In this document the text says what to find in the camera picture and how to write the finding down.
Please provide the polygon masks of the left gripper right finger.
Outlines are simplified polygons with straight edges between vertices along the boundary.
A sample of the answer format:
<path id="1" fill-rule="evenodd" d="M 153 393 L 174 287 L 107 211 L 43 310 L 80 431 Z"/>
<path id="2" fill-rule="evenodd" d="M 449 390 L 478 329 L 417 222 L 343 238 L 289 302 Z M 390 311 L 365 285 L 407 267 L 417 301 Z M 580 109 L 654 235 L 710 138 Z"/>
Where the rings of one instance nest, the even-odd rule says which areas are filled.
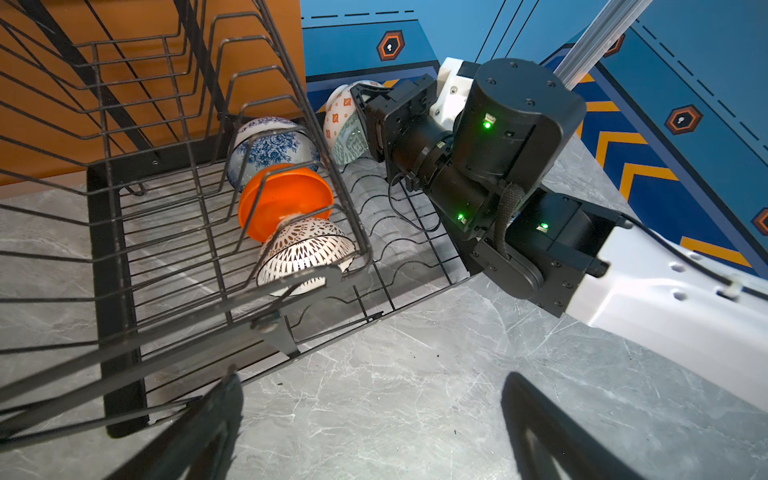
<path id="1" fill-rule="evenodd" d="M 518 372 L 502 389 L 501 409 L 523 479 L 639 479 Z"/>

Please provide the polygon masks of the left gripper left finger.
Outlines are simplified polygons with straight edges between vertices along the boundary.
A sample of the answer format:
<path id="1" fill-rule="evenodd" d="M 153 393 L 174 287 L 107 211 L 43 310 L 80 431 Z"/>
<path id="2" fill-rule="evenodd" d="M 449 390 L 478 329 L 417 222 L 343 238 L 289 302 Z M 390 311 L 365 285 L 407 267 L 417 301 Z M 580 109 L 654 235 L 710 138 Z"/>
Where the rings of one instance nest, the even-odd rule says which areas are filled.
<path id="1" fill-rule="evenodd" d="M 229 371 L 204 397 L 111 479 L 224 479 L 242 421 L 244 396 L 237 373 Z"/>

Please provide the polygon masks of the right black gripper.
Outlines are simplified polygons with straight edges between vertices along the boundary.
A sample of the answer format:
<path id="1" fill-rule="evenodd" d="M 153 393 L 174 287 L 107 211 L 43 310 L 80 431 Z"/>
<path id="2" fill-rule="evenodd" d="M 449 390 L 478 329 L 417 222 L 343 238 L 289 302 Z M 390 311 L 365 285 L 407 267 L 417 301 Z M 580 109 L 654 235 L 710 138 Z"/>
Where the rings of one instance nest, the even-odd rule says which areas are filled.
<path id="1" fill-rule="evenodd" d="M 453 133 L 429 115 L 438 97 L 437 80 L 424 75 L 392 87 L 357 82 L 350 86 L 350 95 L 369 152 L 385 165 L 387 178 L 429 178 L 436 159 L 450 150 L 453 140 Z"/>

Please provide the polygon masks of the green patterned bowl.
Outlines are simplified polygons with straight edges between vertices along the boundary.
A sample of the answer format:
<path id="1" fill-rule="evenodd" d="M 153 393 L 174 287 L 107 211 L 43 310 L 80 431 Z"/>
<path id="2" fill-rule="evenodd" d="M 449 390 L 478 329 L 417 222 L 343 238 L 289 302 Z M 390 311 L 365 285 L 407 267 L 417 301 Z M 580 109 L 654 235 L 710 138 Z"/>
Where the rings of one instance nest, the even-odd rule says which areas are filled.
<path id="1" fill-rule="evenodd" d="M 382 87 L 382 84 L 371 80 L 341 85 L 332 92 L 325 104 L 323 131 L 331 159 L 339 166 L 371 157 L 351 94 L 351 88 L 357 84 Z"/>

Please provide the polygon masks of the blue floral bowl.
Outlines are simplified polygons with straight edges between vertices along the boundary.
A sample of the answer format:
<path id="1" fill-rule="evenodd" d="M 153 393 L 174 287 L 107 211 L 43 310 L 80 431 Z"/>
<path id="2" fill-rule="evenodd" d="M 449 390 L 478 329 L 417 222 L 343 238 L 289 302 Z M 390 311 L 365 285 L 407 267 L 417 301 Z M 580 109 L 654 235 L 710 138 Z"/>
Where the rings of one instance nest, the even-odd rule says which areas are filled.
<path id="1" fill-rule="evenodd" d="M 297 124 L 281 117 L 256 118 L 237 131 L 228 160 L 226 178 L 241 193 L 261 170 L 278 164 L 310 162 L 317 171 L 320 153 L 307 135 L 291 128 Z"/>

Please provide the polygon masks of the plain orange bowl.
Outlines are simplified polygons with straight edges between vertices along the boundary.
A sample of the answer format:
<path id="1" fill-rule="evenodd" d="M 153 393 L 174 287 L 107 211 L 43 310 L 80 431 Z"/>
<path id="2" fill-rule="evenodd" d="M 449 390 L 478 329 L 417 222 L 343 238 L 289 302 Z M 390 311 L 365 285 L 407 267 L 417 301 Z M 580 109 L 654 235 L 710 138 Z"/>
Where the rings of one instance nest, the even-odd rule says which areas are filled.
<path id="1" fill-rule="evenodd" d="M 238 205 L 240 227 L 264 243 L 288 217 L 330 207 L 331 186 L 307 167 L 278 164 L 260 170 L 245 186 Z"/>

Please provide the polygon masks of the white brown striped bowl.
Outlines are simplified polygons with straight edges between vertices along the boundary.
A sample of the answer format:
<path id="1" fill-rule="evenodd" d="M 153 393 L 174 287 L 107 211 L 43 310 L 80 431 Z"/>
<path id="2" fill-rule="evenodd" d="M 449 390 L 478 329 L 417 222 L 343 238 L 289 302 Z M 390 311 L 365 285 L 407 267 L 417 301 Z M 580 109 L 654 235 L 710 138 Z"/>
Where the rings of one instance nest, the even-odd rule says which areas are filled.
<path id="1" fill-rule="evenodd" d="M 333 222 L 293 215 L 264 241 L 268 247 L 256 281 L 266 285 L 300 271 L 334 264 L 346 271 L 354 260 L 354 242 Z"/>

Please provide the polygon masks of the black wire dish rack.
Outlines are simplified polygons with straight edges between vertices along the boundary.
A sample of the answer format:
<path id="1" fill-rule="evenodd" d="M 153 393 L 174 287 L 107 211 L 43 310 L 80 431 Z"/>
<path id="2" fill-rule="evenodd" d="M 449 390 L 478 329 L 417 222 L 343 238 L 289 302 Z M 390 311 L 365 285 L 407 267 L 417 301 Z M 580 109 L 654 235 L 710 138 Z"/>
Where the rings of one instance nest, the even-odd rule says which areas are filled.
<path id="1" fill-rule="evenodd" d="M 410 11 L 335 24 L 297 1 L 1 5 L 1 448 L 181 417 L 464 282 L 421 194 L 331 162 L 325 100 L 436 64 Z M 226 178 L 239 128 L 283 117 L 320 153 L 321 214 L 355 244 L 259 286 Z"/>

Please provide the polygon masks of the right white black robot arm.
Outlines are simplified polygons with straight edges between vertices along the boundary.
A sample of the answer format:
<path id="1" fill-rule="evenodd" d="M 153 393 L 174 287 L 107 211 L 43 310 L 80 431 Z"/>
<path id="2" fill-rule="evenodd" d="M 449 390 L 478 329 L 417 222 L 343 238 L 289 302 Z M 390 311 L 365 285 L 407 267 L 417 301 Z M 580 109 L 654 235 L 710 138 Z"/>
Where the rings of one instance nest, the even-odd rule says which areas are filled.
<path id="1" fill-rule="evenodd" d="M 530 61 L 448 60 L 351 90 L 393 183 L 424 193 L 462 259 L 510 296 L 767 405 L 767 283 L 542 184 L 587 106 Z"/>

